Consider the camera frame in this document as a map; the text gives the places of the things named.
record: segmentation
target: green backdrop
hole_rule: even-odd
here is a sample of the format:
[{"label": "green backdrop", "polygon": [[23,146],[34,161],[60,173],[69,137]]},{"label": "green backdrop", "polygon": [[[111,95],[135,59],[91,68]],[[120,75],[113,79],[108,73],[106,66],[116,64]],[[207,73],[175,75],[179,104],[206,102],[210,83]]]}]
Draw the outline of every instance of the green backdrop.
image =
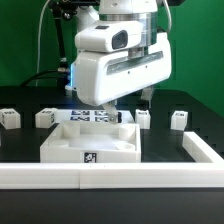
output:
[{"label": "green backdrop", "polygon": [[[0,86],[19,85],[36,73],[37,31],[45,0],[7,0],[0,5]],[[183,90],[224,116],[223,0],[186,0],[171,9],[169,35],[173,69],[157,88]],[[166,28],[165,10],[159,24]],[[66,54],[76,57],[75,19],[63,22]],[[58,67],[59,55],[52,14],[46,11],[41,41],[40,70]]]}]

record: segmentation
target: white plastic housing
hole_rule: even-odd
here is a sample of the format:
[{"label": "white plastic housing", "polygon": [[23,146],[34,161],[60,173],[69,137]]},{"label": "white plastic housing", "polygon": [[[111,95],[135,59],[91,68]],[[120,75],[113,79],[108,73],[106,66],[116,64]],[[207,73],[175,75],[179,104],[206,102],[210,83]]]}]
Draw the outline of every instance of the white plastic housing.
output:
[{"label": "white plastic housing", "polygon": [[139,125],[64,121],[40,147],[40,160],[44,163],[139,163]]},{"label": "white plastic housing", "polygon": [[157,43],[149,47],[150,54],[160,51],[163,58],[159,60],[110,75],[107,75],[108,66],[124,60],[128,56],[127,51],[80,53],[75,62],[79,99],[83,103],[98,106],[169,78],[171,53],[166,33],[158,34]]},{"label": "white plastic housing", "polygon": [[142,24],[137,21],[96,21],[76,35],[75,45],[78,49],[96,52],[121,50],[112,47],[112,38],[121,31],[126,31],[128,35],[128,43],[122,49],[134,47],[141,42]]},{"label": "white plastic housing", "polygon": [[101,0],[100,14],[135,14],[156,12],[156,0]]},{"label": "white plastic housing", "polygon": [[92,7],[88,8],[78,8],[77,14],[77,31],[80,32],[93,24],[95,21],[99,20],[99,13]]}]

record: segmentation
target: black tabletop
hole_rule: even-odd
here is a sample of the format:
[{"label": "black tabletop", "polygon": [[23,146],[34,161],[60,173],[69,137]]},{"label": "black tabletop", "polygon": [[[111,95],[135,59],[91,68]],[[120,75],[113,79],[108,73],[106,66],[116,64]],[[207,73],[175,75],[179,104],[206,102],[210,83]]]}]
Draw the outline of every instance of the black tabletop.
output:
[{"label": "black tabletop", "polygon": [[[134,111],[139,93],[121,98],[118,109]],[[43,108],[97,109],[56,88],[0,87],[0,109],[21,114],[22,128],[0,128],[1,162],[39,162],[51,131],[36,129]],[[189,113],[186,131],[196,132],[224,156],[224,119],[187,93],[156,90],[151,129],[141,131],[142,162],[192,162],[183,132],[170,130],[175,110]],[[0,223],[223,223],[224,189],[1,190]]]}]

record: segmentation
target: white cube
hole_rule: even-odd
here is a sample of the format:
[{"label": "white cube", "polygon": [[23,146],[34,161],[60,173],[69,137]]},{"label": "white cube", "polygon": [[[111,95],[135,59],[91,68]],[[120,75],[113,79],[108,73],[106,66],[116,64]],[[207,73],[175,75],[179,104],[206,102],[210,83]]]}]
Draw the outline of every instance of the white cube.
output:
[{"label": "white cube", "polygon": [[188,112],[175,111],[171,118],[171,129],[184,131],[187,126]]},{"label": "white cube", "polygon": [[55,124],[56,108],[45,108],[35,116],[36,128],[50,128]]},{"label": "white cube", "polygon": [[135,111],[135,123],[139,124],[140,129],[150,129],[151,116],[148,110]]},{"label": "white cube", "polygon": [[14,109],[2,109],[0,111],[0,121],[5,129],[21,128],[20,114]]}]

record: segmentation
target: small label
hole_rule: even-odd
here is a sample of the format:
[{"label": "small label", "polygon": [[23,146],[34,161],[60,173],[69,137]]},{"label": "small label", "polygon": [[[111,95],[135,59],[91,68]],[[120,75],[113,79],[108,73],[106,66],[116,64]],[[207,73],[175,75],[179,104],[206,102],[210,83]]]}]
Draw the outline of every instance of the small label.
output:
[{"label": "small label", "polygon": [[108,122],[108,117],[95,117],[96,122]]},{"label": "small label", "polygon": [[2,124],[5,125],[5,116],[2,114]]},{"label": "small label", "polygon": [[176,116],[183,117],[183,116],[184,116],[184,114],[181,114],[181,113],[176,113]]},{"label": "small label", "polygon": [[43,113],[43,114],[51,114],[52,111],[50,111],[50,110],[44,110],[44,111],[42,111],[42,113]]},{"label": "small label", "polygon": [[107,112],[105,111],[105,110],[95,110],[95,112],[94,112],[94,114],[96,115],[96,116],[107,116],[108,114],[107,114]]},{"label": "small label", "polygon": [[84,115],[84,116],[89,116],[90,111],[89,110],[73,110],[72,115]]},{"label": "small label", "polygon": [[76,117],[72,116],[70,118],[71,121],[90,121],[90,117]]},{"label": "small label", "polygon": [[51,124],[54,123],[54,114],[51,115]]},{"label": "small label", "polygon": [[14,111],[5,111],[3,112],[4,114],[14,114],[15,112]]},{"label": "small label", "polygon": [[140,112],[138,112],[138,114],[139,114],[139,115],[147,115],[148,113],[145,112],[145,111],[140,111]]},{"label": "small label", "polygon": [[97,153],[84,153],[84,163],[96,163]]}]

